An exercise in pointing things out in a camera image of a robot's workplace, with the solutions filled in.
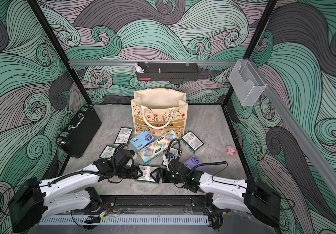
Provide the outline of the green white tissue pack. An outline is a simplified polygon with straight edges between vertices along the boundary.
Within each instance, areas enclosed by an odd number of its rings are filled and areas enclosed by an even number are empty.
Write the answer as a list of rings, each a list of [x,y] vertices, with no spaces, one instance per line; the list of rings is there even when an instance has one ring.
[[[145,179],[144,180],[136,180],[136,181],[138,181],[138,182],[150,182],[150,183],[152,183],[151,181],[150,181],[150,173],[152,172],[152,171],[154,171],[156,168],[158,168],[158,167],[155,167],[155,166],[147,166],[147,165],[143,165],[143,170],[144,170],[144,176],[145,176]]]

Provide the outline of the purple tissue pack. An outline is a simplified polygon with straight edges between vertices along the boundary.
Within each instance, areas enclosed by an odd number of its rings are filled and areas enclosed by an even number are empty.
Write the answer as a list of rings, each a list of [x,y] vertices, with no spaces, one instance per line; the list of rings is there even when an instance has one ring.
[[[192,156],[189,158],[185,163],[184,166],[190,171],[192,170],[195,166],[201,165],[202,163],[199,161],[199,159],[195,156]],[[204,166],[197,167],[195,170],[203,171],[207,173],[207,170]]]

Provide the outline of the floral canvas tote bag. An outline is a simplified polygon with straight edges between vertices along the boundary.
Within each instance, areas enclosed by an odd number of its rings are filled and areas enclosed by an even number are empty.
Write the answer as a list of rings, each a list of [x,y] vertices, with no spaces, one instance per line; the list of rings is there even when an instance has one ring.
[[[185,133],[188,103],[186,93],[173,89],[145,89],[134,91],[130,101],[134,133],[143,130],[153,136],[173,131],[181,137]]]

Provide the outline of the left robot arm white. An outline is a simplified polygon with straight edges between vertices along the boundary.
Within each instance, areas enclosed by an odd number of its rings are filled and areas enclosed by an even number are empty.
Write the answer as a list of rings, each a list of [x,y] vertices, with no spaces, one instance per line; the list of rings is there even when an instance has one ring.
[[[23,183],[8,203],[12,230],[26,231],[41,219],[71,210],[94,211],[100,206],[100,196],[92,185],[117,176],[137,179],[143,175],[138,165],[119,166],[111,160],[99,159],[78,171]]]

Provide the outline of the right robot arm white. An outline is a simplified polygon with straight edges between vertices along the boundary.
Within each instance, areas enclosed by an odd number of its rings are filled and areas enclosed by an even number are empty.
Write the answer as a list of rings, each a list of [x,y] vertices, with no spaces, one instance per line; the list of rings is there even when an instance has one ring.
[[[155,182],[181,183],[193,193],[205,193],[209,197],[210,206],[218,210],[250,213],[268,226],[279,227],[281,195],[256,177],[227,179],[197,170],[183,176],[165,168],[157,168],[145,174]]]

